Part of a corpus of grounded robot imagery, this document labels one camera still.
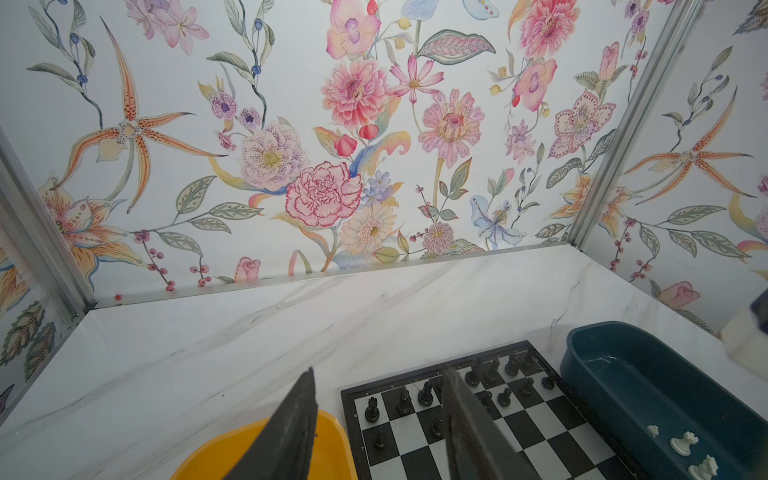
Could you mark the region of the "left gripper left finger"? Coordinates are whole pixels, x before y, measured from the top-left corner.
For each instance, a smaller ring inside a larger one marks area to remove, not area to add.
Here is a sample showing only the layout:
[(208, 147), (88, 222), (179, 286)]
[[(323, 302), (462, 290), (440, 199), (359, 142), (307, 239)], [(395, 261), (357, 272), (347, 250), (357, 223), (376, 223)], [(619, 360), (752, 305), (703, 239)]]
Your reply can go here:
[(225, 479), (307, 479), (317, 417), (314, 371), (309, 368)]

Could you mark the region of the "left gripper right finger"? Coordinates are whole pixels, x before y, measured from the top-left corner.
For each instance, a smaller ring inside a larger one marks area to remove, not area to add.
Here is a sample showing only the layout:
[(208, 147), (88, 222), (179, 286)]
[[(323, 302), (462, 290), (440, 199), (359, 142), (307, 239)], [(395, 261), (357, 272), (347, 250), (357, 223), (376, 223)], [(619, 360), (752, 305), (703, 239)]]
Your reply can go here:
[(442, 374), (443, 429), (452, 479), (535, 479), (456, 370)]

